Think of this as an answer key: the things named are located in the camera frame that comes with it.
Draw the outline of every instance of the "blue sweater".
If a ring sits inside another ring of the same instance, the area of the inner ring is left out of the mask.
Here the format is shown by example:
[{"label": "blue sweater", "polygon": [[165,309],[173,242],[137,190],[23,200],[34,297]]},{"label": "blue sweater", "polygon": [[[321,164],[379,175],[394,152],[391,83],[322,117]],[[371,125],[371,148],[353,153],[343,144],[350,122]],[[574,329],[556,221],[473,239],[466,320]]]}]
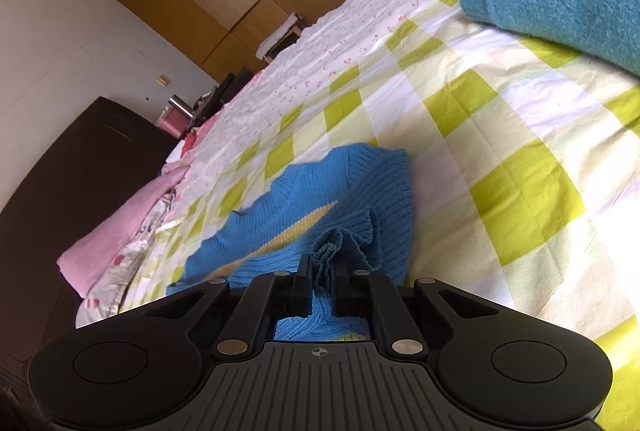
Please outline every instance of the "blue sweater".
[{"label": "blue sweater", "polygon": [[[335,148],[320,162],[287,167],[251,207],[232,212],[222,229],[189,257],[182,278],[167,294],[216,275],[233,262],[237,268],[228,277],[231,287],[246,286],[258,274],[297,270],[300,255],[309,252],[318,267],[313,313],[280,321],[276,338],[325,341],[345,334],[367,335],[365,321],[331,315],[328,264],[340,255],[352,270],[382,271],[401,283],[408,267],[412,221],[404,151],[367,144]],[[278,240],[299,233],[277,249]],[[260,249],[274,248],[252,257]]]}]

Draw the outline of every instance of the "pink pillow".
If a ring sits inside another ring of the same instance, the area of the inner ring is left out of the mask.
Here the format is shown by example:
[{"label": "pink pillow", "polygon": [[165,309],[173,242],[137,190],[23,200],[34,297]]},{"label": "pink pillow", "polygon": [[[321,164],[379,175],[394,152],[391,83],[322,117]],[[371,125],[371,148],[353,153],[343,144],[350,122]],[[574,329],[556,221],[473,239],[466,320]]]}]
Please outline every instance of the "pink pillow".
[{"label": "pink pillow", "polygon": [[118,251],[140,229],[151,208],[182,180],[188,167],[178,167],[143,186],[113,215],[74,243],[58,258],[60,272],[83,298],[107,270]]}]

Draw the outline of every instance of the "dark brown headboard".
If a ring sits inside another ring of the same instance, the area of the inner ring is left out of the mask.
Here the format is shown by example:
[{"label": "dark brown headboard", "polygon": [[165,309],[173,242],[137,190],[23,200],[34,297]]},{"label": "dark brown headboard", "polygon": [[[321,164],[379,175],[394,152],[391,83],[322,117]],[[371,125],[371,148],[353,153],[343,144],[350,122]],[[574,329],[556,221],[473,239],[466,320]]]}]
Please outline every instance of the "dark brown headboard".
[{"label": "dark brown headboard", "polygon": [[56,260],[155,178],[175,138],[98,98],[52,144],[0,213],[0,388],[24,404],[26,369],[72,330],[80,298]]}]

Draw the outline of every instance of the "silver screw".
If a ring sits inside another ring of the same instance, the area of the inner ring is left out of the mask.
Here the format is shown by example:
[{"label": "silver screw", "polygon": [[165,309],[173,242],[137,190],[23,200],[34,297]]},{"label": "silver screw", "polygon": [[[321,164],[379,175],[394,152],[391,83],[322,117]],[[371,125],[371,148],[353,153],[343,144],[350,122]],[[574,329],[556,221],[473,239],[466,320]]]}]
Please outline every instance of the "silver screw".
[{"label": "silver screw", "polygon": [[240,339],[227,339],[219,343],[216,348],[225,355],[237,355],[238,353],[245,353],[249,345]]},{"label": "silver screw", "polygon": [[401,355],[415,355],[422,351],[422,345],[413,339],[400,339],[391,345],[395,353]]}]

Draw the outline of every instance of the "bed sheet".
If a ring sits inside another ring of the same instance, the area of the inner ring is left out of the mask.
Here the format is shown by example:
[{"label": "bed sheet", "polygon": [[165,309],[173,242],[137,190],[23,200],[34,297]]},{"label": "bed sheet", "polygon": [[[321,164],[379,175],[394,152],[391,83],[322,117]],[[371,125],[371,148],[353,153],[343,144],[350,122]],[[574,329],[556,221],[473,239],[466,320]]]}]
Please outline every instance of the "bed sheet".
[{"label": "bed sheet", "polygon": [[370,142],[408,151],[409,281],[434,276],[594,339],[599,423],[640,425],[640,88],[567,48],[471,23],[458,0],[348,0],[220,113],[122,310],[291,162]]}]

